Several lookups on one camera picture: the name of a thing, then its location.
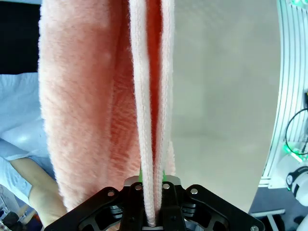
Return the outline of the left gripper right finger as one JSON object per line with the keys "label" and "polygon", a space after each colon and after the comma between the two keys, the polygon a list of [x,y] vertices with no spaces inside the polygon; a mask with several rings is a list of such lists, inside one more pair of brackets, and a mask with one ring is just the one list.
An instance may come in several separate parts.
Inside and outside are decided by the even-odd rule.
{"label": "left gripper right finger", "polygon": [[187,189],[180,179],[163,174],[160,231],[263,231],[264,224],[201,185]]}

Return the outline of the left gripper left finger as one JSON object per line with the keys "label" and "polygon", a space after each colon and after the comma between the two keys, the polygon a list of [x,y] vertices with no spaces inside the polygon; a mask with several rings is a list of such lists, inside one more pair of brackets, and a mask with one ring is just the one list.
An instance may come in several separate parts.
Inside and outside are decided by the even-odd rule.
{"label": "left gripper left finger", "polygon": [[139,176],[125,180],[122,190],[106,187],[45,228],[46,231],[142,231],[147,226],[143,185]]}

